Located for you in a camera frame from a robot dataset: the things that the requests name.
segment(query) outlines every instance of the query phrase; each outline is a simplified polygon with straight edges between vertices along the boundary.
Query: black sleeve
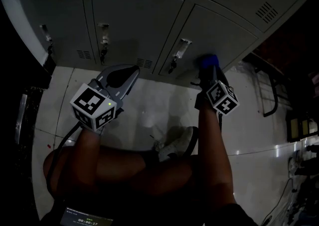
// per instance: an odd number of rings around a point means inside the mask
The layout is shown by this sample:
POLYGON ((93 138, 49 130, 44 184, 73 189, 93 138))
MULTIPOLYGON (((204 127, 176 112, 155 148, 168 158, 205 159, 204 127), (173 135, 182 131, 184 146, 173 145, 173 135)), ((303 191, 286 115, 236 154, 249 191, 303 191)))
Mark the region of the black sleeve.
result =
POLYGON ((257 226, 238 204, 228 204, 220 208, 214 213, 211 222, 206 225, 257 226))

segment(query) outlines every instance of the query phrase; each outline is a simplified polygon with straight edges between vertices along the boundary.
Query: phone screen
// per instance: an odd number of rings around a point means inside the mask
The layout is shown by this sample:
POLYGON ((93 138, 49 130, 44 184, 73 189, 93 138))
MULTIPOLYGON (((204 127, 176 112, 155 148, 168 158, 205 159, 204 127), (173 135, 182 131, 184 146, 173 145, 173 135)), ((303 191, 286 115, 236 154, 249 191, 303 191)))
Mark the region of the phone screen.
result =
POLYGON ((67 207, 62 216, 60 225, 63 225, 63 226, 79 226, 79 225, 110 226, 112 222, 113 222, 112 219, 89 215, 89 214, 76 211, 74 209, 67 207))

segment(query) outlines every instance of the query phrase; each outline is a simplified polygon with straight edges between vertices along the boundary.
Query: ventilation slot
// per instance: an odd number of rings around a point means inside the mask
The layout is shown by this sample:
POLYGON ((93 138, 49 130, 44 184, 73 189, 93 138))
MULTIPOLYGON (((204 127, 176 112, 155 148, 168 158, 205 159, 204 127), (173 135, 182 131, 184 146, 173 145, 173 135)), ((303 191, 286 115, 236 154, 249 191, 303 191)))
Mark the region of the ventilation slot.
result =
POLYGON ((265 2, 255 13, 267 24, 276 18, 278 14, 278 12, 276 12, 276 10, 267 2, 265 2))
POLYGON ((151 68, 153 61, 150 60, 144 60, 141 58, 138 58, 136 60, 136 65, 143 68, 151 68))
POLYGON ((92 59, 89 51, 77 50, 77 52, 81 59, 92 59))

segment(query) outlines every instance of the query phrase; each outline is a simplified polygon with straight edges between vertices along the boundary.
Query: forearm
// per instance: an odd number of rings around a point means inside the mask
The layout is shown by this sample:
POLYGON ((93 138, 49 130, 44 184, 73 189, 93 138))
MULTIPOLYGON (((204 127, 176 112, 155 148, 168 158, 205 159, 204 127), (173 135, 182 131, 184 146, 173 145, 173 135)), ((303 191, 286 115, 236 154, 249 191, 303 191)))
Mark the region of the forearm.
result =
POLYGON ((198 155, 208 203, 218 208, 234 203, 230 163, 222 140, 216 112, 205 101, 199 111, 198 155))
POLYGON ((100 136, 83 129, 61 172, 58 183, 61 195, 94 188, 99 151, 100 136))

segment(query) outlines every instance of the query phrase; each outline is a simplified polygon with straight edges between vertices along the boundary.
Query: white sneaker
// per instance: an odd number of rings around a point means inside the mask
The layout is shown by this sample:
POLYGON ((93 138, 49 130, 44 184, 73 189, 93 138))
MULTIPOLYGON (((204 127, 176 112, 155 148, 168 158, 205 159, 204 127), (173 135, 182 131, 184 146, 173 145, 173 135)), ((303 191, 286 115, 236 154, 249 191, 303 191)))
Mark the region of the white sneaker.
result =
POLYGON ((159 150, 159 161, 190 156, 198 139, 198 128, 187 127, 182 136, 159 150))

